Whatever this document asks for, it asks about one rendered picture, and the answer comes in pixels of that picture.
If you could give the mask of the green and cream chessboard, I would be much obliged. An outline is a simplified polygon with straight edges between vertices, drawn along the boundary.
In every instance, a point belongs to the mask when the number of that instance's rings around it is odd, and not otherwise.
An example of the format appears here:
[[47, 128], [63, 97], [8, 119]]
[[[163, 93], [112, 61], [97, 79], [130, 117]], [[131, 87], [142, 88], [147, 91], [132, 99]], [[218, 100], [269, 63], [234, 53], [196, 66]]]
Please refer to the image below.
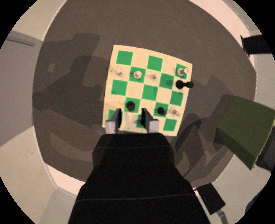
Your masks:
[[[124, 69], [122, 77], [116, 75], [116, 65]], [[188, 68], [189, 73], [179, 76], [177, 70]], [[134, 72], [140, 71], [141, 77], [135, 78]], [[122, 108], [122, 125], [124, 131], [147, 133], [141, 125], [141, 108], [146, 108], [154, 119], [160, 121], [159, 133], [176, 136], [183, 117], [189, 88], [176, 88], [176, 81], [190, 82], [192, 64], [178, 58], [142, 48], [114, 45], [111, 56], [103, 110], [103, 124], [110, 120], [117, 108]], [[152, 74], [159, 74], [156, 81]], [[134, 111], [127, 109], [127, 103], [135, 103]], [[163, 116], [157, 113], [162, 107]], [[170, 114], [175, 107], [181, 117]]]

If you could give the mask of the white bishop chess piece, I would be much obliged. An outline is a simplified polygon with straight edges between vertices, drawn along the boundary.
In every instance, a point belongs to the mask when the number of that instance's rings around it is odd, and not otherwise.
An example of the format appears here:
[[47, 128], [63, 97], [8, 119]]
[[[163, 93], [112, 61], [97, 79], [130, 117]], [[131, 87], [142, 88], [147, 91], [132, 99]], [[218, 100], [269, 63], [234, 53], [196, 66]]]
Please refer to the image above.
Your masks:
[[170, 109], [170, 114], [171, 115], [176, 115], [177, 117], [180, 117], [181, 116], [181, 113], [180, 112], [177, 112], [177, 109], [175, 108], [175, 107], [172, 107], [171, 109]]

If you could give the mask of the white pawn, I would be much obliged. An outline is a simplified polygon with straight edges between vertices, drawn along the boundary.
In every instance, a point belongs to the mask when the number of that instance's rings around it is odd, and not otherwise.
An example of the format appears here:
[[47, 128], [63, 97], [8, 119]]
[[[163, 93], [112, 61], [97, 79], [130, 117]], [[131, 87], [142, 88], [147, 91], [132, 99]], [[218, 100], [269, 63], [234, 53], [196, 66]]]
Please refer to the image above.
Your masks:
[[154, 73], [151, 75], [151, 80], [153, 80], [153, 81], [156, 81], [158, 78], [159, 78], [159, 74]]
[[135, 71], [134, 72], [134, 77], [137, 78], [137, 79], [140, 78], [141, 77], [141, 72], [140, 71]]

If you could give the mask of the white rook chess piece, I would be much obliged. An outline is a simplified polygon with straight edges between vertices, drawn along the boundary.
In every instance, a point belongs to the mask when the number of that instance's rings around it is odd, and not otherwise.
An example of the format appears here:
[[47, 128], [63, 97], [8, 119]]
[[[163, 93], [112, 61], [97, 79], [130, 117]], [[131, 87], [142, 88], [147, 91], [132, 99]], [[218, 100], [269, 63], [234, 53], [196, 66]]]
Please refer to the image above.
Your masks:
[[177, 74], [179, 75], [179, 76], [183, 76], [184, 74], [188, 74], [189, 73], [189, 69], [188, 68], [184, 68], [183, 70], [181, 69], [181, 68], [179, 68], [178, 70], [177, 70]]

